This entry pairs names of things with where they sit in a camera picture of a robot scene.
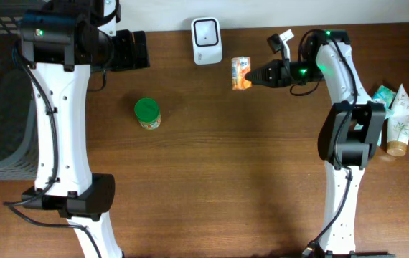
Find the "orange small tissue pack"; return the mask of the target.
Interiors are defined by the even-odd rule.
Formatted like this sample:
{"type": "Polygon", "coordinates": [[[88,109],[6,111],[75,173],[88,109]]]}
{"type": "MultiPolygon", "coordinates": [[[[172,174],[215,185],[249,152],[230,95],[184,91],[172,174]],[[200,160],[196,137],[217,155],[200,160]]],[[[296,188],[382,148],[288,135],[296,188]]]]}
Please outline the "orange small tissue pack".
{"type": "Polygon", "coordinates": [[[247,80],[245,76],[250,72],[249,57],[234,57],[232,58],[232,88],[234,90],[246,90],[252,87],[252,82],[247,80]]]}

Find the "green round lid jar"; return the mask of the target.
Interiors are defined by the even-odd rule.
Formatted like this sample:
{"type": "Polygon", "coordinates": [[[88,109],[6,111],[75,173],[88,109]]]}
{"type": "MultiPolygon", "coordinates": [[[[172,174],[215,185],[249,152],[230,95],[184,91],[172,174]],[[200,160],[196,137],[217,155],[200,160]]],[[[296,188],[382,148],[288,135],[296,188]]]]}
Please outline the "green round lid jar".
{"type": "Polygon", "coordinates": [[[134,106],[134,112],[140,125],[154,130],[161,124],[161,113],[157,102],[152,98],[141,98],[134,106]]]}

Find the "small teal tissue pack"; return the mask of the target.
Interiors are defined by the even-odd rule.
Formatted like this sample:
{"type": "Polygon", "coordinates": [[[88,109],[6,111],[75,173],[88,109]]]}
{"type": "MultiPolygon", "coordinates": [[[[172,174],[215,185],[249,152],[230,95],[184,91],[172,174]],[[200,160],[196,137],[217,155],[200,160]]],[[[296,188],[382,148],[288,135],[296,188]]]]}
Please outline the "small teal tissue pack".
{"type": "Polygon", "coordinates": [[[375,94],[372,96],[372,101],[383,104],[385,108],[389,108],[395,97],[396,92],[385,87],[384,85],[380,85],[375,94]]]}

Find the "white Pantene tube gold cap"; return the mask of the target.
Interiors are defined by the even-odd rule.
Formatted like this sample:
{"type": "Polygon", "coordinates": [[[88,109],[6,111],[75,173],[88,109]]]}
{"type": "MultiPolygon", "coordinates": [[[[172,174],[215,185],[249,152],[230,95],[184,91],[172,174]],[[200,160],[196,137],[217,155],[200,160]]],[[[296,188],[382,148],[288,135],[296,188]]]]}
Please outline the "white Pantene tube gold cap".
{"type": "Polygon", "coordinates": [[[403,84],[392,103],[391,110],[394,114],[387,122],[387,154],[395,157],[407,153],[409,142],[409,95],[403,84]]]}

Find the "light teal wipes packet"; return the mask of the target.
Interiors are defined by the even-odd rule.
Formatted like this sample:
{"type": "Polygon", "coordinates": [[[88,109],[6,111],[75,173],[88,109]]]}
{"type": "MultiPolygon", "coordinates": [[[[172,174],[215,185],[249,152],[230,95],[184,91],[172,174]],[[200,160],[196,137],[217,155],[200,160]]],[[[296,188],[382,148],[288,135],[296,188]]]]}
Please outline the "light teal wipes packet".
{"type": "MultiPolygon", "coordinates": [[[[384,118],[384,120],[387,120],[388,118],[390,118],[392,115],[394,115],[395,114],[395,112],[394,111],[392,111],[388,106],[387,106],[387,103],[386,102],[380,102],[379,100],[378,101],[372,101],[372,104],[377,104],[377,105],[382,105],[383,107],[384,107],[384,109],[385,109],[385,118],[384,118]]],[[[363,125],[362,124],[356,124],[355,126],[354,126],[354,129],[355,130],[361,130],[361,129],[363,129],[363,125]]],[[[379,139],[378,139],[378,142],[377,142],[377,146],[378,147],[380,147],[381,145],[382,145],[382,132],[383,132],[383,130],[381,130],[380,131],[380,136],[379,136],[379,139]]]]}

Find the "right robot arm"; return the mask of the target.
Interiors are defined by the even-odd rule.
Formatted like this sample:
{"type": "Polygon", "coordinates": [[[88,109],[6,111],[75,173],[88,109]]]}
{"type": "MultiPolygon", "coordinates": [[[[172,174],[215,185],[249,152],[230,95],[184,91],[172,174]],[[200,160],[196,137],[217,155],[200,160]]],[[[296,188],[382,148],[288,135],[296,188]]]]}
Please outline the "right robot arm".
{"type": "Polygon", "coordinates": [[[373,102],[363,88],[346,31],[308,30],[301,38],[296,60],[291,59],[288,46],[292,38],[291,30],[271,35],[268,45],[281,58],[252,70],[245,78],[270,88],[325,81],[332,107],[317,141],[326,171],[324,223],[301,255],[357,257],[354,223],[359,185],[375,155],[385,107],[373,102]]]}

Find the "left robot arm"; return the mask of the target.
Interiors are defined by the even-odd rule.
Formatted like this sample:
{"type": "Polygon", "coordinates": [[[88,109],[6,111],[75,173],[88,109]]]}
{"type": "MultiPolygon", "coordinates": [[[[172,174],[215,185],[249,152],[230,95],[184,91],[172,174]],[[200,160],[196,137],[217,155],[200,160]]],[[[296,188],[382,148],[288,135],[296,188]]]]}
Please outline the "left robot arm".
{"type": "Polygon", "coordinates": [[[93,72],[149,66],[146,35],[117,29],[118,1],[48,1],[24,13],[14,61],[32,82],[39,163],[34,185],[8,208],[56,211],[86,257],[122,257],[111,225],[116,183],[93,173],[86,148],[85,101],[93,72]]]}

